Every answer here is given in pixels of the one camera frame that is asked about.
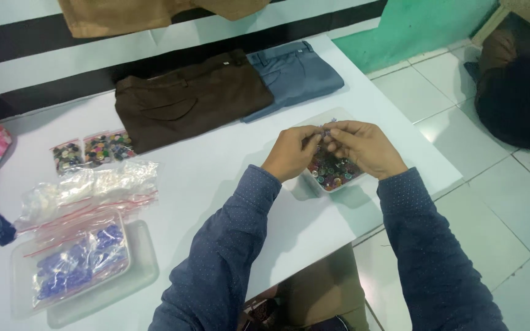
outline shirt cuff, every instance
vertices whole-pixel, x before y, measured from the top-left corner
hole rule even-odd
[[[380,180],[378,197],[384,215],[426,210],[433,205],[416,167]]]
[[[277,178],[251,164],[240,178],[234,195],[268,213],[281,189],[282,184]]]

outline person's left hand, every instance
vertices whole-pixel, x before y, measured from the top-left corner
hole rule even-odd
[[[282,183],[297,177],[312,161],[322,132],[314,125],[282,131],[261,168]]]

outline waistband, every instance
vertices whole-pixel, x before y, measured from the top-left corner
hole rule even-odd
[[[128,76],[116,83],[116,90],[126,89],[133,86],[167,87],[176,84],[187,86],[186,81],[201,77],[226,65],[240,67],[243,64],[248,64],[246,55],[241,49],[235,49],[231,52],[212,56],[202,63],[188,65],[187,67],[179,68],[154,78],[143,79],[135,76]]]
[[[314,49],[307,41],[299,41],[292,42],[291,44],[287,44],[284,46],[269,48],[263,51],[251,53],[247,55],[247,58],[250,64],[261,63],[263,65],[267,65],[268,59],[276,58],[278,56],[290,54],[297,51],[314,52]]]

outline hand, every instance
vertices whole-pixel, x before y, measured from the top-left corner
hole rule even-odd
[[[361,170],[379,180],[408,170],[402,157],[375,124],[340,121],[324,124],[330,130],[325,137],[328,151],[336,157],[348,157]]]
[[[314,125],[282,131],[261,168],[282,183],[297,177],[312,161],[322,132]]]

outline person's right hand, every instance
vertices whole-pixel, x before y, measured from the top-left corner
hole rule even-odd
[[[339,121],[324,124],[330,136],[324,141],[336,157],[348,157],[361,170],[379,180],[408,170],[402,157],[375,124]]]

